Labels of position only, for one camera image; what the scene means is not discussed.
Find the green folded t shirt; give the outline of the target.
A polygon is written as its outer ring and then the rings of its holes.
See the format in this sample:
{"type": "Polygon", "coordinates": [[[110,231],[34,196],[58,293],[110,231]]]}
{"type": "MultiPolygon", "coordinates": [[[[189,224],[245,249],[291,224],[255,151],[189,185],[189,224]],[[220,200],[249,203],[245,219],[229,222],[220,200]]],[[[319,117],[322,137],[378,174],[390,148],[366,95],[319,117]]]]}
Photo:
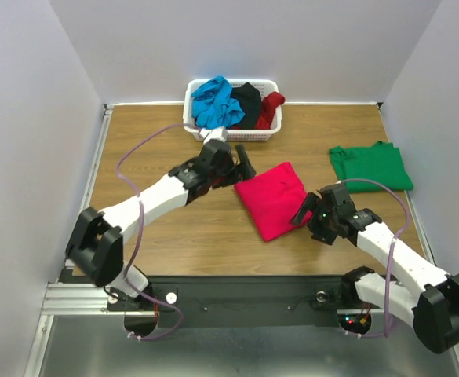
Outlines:
{"type": "Polygon", "coordinates": [[[392,191],[411,191],[413,182],[403,164],[400,149],[392,143],[377,141],[370,147],[333,147],[330,162],[338,181],[348,180],[349,192],[375,192],[381,188],[362,178],[378,182],[392,191]]]}

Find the dark red t shirt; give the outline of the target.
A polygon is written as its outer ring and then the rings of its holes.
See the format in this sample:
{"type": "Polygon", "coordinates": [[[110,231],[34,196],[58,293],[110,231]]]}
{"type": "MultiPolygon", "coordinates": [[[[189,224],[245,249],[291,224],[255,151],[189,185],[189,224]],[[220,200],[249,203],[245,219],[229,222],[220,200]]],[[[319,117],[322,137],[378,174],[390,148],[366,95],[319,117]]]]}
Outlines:
{"type": "Polygon", "coordinates": [[[279,92],[271,92],[261,103],[260,118],[254,130],[270,130],[279,106],[284,104],[285,97],[279,92]]]}

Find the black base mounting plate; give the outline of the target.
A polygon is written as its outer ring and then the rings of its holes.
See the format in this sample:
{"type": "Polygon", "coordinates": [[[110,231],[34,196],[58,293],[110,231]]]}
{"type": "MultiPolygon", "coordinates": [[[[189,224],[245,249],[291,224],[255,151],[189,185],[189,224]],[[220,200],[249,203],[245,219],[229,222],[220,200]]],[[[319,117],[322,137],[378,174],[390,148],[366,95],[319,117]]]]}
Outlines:
{"type": "Polygon", "coordinates": [[[368,332],[377,306],[348,295],[340,276],[152,276],[148,295],[158,306],[116,288],[96,288],[106,313],[122,314],[139,335],[185,328],[337,327],[368,332]]]}

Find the pink red t shirt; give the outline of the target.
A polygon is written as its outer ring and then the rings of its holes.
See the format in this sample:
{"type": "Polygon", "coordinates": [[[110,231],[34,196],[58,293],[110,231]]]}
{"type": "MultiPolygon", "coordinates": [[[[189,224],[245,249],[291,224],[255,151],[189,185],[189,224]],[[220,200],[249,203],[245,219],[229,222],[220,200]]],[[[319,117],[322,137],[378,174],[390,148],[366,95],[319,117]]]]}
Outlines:
{"type": "Polygon", "coordinates": [[[307,193],[289,162],[235,185],[263,241],[269,242],[296,228],[291,223],[307,193]]]}

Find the blue t shirt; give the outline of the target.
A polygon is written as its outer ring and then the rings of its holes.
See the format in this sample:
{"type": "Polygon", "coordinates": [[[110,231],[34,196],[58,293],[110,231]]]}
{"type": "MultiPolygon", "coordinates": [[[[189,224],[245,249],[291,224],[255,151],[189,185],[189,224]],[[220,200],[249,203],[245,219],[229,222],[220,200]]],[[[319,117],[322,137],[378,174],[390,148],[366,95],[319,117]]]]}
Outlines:
{"type": "Polygon", "coordinates": [[[198,127],[215,129],[228,128],[244,116],[239,102],[231,98],[232,87],[223,76],[217,76],[191,94],[191,114],[198,127]]]}

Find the white plastic basket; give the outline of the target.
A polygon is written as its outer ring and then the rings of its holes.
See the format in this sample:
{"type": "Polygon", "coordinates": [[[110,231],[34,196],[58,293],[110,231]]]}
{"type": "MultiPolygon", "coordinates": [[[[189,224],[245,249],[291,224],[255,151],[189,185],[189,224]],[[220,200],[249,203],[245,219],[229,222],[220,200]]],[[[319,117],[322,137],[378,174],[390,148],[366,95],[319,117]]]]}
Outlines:
{"type": "Polygon", "coordinates": [[[198,141],[222,127],[229,141],[265,142],[281,130],[285,101],[268,79],[194,79],[184,96],[184,128],[198,141]]]}

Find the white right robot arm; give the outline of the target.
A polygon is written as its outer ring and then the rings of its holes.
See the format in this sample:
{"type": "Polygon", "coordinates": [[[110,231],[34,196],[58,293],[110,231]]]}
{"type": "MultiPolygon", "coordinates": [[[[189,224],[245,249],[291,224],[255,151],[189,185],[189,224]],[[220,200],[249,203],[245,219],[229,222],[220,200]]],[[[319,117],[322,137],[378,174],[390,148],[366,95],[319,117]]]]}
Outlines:
{"type": "Polygon", "coordinates": [[[328,245],[347,239],[385,266],[385,276],[365,266],[345,274],[339,287],[345,305],[382,308],[386,321],[396,317],[409,325],[433,353],[459,343],[459,273],[421,257],[372,210],[357,209],[344,182],[308,193],[290,222],[305,224],[312,239],[328,245]]]}

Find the black t shirt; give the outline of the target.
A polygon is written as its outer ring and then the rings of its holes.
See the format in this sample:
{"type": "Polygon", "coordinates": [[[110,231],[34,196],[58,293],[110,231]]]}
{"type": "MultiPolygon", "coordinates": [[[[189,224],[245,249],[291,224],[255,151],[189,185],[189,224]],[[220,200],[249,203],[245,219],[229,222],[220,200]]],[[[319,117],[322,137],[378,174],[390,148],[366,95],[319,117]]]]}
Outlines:
{"type": "Polygon", "coordinates": [[[262,103],[259,90],[246,82],[242,86],[232,88],[231,98],[239,102],[244,112],[243,118],[231,128],[233,130],[254,130],[260,118],[262,103]]]}

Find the aluminium frame rail left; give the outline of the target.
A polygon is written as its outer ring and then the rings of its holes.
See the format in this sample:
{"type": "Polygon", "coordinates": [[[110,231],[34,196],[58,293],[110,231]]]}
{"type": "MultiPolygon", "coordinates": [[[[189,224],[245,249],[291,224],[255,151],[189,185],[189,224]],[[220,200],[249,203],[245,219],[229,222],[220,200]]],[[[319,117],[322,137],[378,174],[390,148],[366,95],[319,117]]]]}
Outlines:
{"type": "Polygon", "coordinates": [[[82,201],[80,203],[78,213],[86,209],[93,194],[94,185],[97,179],[98,168],[100,165],[101,156],[103,154],[107,133],[111,124],[111,117],[114,110],[114,104],[104,104],[104,114],[100,125],[100,131],[95,144],[93,158],[89,167],[89,173],[86,180],[86,185],[83,191],[82,201]]]}

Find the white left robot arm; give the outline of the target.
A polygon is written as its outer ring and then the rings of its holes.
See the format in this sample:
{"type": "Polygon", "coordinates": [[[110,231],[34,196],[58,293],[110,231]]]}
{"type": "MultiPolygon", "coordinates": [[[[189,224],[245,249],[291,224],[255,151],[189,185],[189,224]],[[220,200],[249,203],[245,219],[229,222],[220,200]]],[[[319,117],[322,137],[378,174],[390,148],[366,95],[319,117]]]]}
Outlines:
{"type": "Polygon", "coordinates": [[[243,145],[207,141],[196,157],[174,167],[144,191],[103,210],[84,209],[65,254],[95,286],[114,288],[126,295],[134,309],[145,309],[153,291],[133,261],[125,260],[126,243],[133,236],[141,238],[144,227],[164,214],[255,174],[243,145]]]}

